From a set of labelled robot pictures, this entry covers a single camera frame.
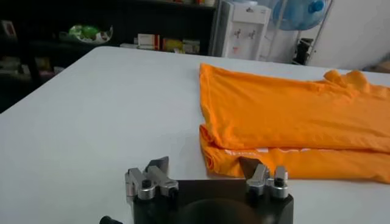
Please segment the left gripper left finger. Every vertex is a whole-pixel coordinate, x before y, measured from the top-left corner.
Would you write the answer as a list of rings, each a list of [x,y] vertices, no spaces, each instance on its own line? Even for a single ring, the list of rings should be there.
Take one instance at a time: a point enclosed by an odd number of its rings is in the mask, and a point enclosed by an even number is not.
[[[150,160],[142,172],[139,168],[130,168],[125,173],[126,199],[151,200],[162,195],[173,200],[179,193],[179,182],[167,176],[169,157]]]

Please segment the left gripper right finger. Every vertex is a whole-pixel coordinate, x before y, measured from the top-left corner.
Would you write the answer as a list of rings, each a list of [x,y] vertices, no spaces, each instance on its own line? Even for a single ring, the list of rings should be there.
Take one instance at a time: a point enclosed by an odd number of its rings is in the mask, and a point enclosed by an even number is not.
[[[288,197],[288,172],[284,166],[277,166],[271,176],[269,168],[258,159],[240,156],[238,161],[250,195],[260,197],[269,191],[272,198]]]

